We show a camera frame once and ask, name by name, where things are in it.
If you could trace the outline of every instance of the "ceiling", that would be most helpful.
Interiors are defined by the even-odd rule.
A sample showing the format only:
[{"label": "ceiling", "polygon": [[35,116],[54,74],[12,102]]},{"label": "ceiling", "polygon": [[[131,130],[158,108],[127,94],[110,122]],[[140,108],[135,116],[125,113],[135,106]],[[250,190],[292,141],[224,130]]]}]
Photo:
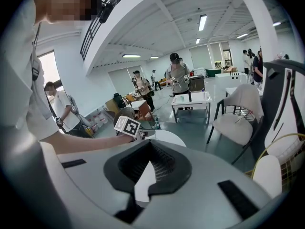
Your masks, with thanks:
[{"label": "ceiling", "polygon": [[[273,21],[287,21],[276,0],[264,0]],[[204,30],[199,32],[200,15],[206,14]],[[289,27],[283,23],[276,29]],[[97,66],[146,61],[174,51],[207,42],[236,39],[242,32],[255,33],[251,14],[242,0],[158,0],[130,18],[102,52]],[[124,54],[141,54],[139,59],[125,59]]]}]

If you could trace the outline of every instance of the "railing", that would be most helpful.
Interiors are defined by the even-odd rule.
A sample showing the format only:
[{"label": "railing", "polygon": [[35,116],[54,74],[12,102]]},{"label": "railing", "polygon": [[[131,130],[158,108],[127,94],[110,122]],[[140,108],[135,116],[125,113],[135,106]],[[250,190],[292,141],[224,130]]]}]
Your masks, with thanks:
[{"label": "railing", "polygon": [[82,45],[81,45],[81,56],[84,61],[87,56],[87,52],[90,48],[90,45],[93,41],[93,38],[95,37],[95,35],[101,25],[102,24],[99,21],[99,16],[97,16],[94,20],[92,20],[92,22],[87,30],[84,41],[82,42]]}]

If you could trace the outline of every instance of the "white shirt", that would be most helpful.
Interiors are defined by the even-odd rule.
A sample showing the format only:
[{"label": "white shirt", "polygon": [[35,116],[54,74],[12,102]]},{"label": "white shirt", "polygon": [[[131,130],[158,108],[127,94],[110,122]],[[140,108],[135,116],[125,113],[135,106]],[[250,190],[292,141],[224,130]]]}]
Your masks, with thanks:
[{"label": "white shirt", "polygon": [[34,0],[24,0],[0,39],[0,124],[32,132],[38,140],[58,131],[51,115],[43,84],[40,60],[39,76],[32,80],[31,55],[35,39]]},{"label": "white shirt", "polygon": [[249,61],[249,57],[247,56],[247,54],[243,55],[243,62],[244,62],[244,68],[249,68],[250,61]]},{"label": "white shirt", "polygon": [[[57,117],[61,117],[63,115],[63,112],[66,108],[66,106],[71,105],[67,95],[63,91],[58,91],[54,97],[54,111]],[[63,128],[66,132],[71,131],[72,129],[77,126],[77,124],[80,122],[79,118],[76,117],[75,114],[73,114],[71,111],[67,115],[67,117],[63,120]]]}]

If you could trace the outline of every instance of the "man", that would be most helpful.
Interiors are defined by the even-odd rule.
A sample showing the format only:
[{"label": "man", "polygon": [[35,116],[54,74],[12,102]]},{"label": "man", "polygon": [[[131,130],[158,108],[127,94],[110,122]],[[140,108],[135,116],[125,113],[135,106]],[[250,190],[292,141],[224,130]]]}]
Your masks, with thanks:
[{"label": "man", "polygon": [[258,51],[258,58],[257,60],[253,61],[253,66],[254,66],[254,85],[258,88],[261,89],[261,84],[263,81],[263,52],[262,48],[260,48],[260,51]]},{"label": "man", "polygon": [[47,95],[54,97],[54,111],[60,118],[60,125],[65,131],[70,135],[90,138],[82,127],[80,119],[75,115],[76,111],[73,109],[66,93],[57,91],[53,82],[46,83],[44,90]]},{"label": "man", "polygon": [[158,90],[157,90],[157,85],[159,85],[160,90],[162,90],[163,88],[161,88],[160,83],[159,83],[158,81],[155,81],[155,72],[156,72],[156,70],[153,70],[153,71],[152,71],[152,73],[153,73],[153,74],[152,74],[152,87],[153,87],[153,85],[154,85],[155,90],[158,91]]},{"label": "man", "polygon": [[172,64],[166,71],[166,80],[172,84],[173,96],[187,94],[189,86],[184,82],[184,76],[190,74],[190,70],[177,53],[172,53],[170,60]]},{"label": "man", "polygon": [[247,50],[243,50],[243,62],[244,62],[244,72],[246,74],[249,74],[250,63],[247,55]]},{"label": "man", "polygon": [[[57,154],[109,148],[133,140],[127,135],[87,139],[61,134],[43,89],[44,72],[33,46],[33,26],[41,21],[90,20],[99,11],[100,2],[24,0],[19,6],[0,41],[0,76],[5,79],[0,81],[0,96],[5,98],[1,101],[4,103],[0,112],[1,126],[30,131],[37,140],[51,144]],[[13,89],[13,95],[8,95],[7,89]]]},{"label": "man", "polygon": [[140,71],[133,72],[135,77],[135,87],[138,89],[141,96],[146,100],[147,104],[151,108],[151,113],[154,111],[153,98],[150,90],[149,81],[147,81],[144,77],[141,77]]}]

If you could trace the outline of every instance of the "black pants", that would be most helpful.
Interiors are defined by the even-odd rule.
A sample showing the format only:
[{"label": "black pants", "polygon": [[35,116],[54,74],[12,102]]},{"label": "black pants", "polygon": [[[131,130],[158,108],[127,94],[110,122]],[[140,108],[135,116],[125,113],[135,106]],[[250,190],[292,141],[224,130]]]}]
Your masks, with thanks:
[{"label": "black pants", "polygon": [[160,90],[161,90],[161,86],[160,86],[160,83],[159,83],[159,82],[155,82],[155,83],[154,83],[154,88],[155,88],[155,90],[157,91],[157,84],[159,85],[159,88],[160,88]]},{"label": "black pants", "polygon": [[85,129],[82,127],[81,121],[73,128],[73,130],[69,131],[68,134],[83,138],[91,138],[91,136],[86,133]]},{"label": "black pants", "polygon": [[153,98],[151,93],[146,94],[143,96],[144,100],[146,100],[147,104],[150,106],[151,111],[154,111],[154,105],[153,105]]},{"label": "black pants", "polygon": [[182,93],[173,93],[173,96],[175,97],[176,95],[182,95],[182,94],[188,94],[189,93],[189,90],[187,90],[187,91],[185,91],[185,92],[182,92]]}]

